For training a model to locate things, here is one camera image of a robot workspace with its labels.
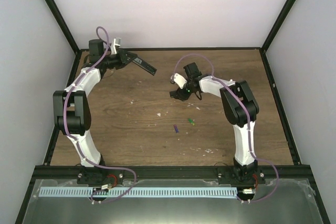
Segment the black remote control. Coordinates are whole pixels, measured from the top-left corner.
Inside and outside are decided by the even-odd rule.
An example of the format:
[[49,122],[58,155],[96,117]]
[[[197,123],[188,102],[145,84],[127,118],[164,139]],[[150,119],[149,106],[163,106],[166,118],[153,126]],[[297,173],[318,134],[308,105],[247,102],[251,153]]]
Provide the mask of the black remote control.
[[150,65],[149,63],[147,63],[146,61],[144,61],[143,59],[135,57],[132,62],[135,63],[140,68],[142,68],[143,70],[145,70],[146,72],[148,72],[149,74],[153,76],[156,74],[157,69],[152,65]]

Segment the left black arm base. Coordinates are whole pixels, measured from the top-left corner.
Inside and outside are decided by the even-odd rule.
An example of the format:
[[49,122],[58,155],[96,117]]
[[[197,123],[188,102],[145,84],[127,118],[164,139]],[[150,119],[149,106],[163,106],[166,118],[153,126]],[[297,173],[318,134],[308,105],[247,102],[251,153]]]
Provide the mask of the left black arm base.
[[97,167],[85,167],[77,164],[79,173],[77,178],[78,184],[87,185],[117,185],[123,182],[124,172],[121,170],[102,169]]

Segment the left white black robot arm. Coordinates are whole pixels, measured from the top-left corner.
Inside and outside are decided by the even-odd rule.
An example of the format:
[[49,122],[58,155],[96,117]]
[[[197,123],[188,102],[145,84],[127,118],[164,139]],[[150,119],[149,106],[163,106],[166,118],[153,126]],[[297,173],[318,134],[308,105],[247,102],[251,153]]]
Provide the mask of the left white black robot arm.
[[91,112],[88,95],[98,84],[108,69],[119,69],[128,65],[135,56],[120,49],[121,39],[115,38],[107,48],[105,41],[89,41],[89,52],[96,56],[99,50],[103,55],[96,61],[85,64],[78,77],[64,90],[53,93],[54,123],[67,136],[75,147],[80,164],[92,167],[89,178],[95,184],[102,184],[107,178],[107,170],[102,154],[97,150],[91,132]]

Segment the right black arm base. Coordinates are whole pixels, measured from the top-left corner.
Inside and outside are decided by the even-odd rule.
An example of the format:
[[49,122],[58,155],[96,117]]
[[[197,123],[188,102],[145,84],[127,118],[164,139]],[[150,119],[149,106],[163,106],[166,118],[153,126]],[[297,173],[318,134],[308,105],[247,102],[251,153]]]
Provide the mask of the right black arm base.
[[248,168],[245,171],[239,171],[236,166],[216,166],[215,174],[218,180],[223,184],[253,184],[255,182],[264,184],[265,179],[260,176],[261,169],[257,167]]

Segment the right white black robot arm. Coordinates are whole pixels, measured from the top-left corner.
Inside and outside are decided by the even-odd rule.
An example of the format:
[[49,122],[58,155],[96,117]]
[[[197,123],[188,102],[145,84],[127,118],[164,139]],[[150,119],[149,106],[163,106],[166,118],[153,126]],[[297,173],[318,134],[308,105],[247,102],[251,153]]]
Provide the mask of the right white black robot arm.
[[233,177],[244,184],[252,177],[250,167],[257,166],[254,151],[254,126],[259,113],[259,105],[247,81],[233,81],[202,74],[196,63],[184,67],[186,77],[179,73],[171,76],[171,83],[178,86],[170,92],[170,97],[186,101],[191,94],[199,100],[202,93],[220,97],[227,121],[233,126],[235,137]]

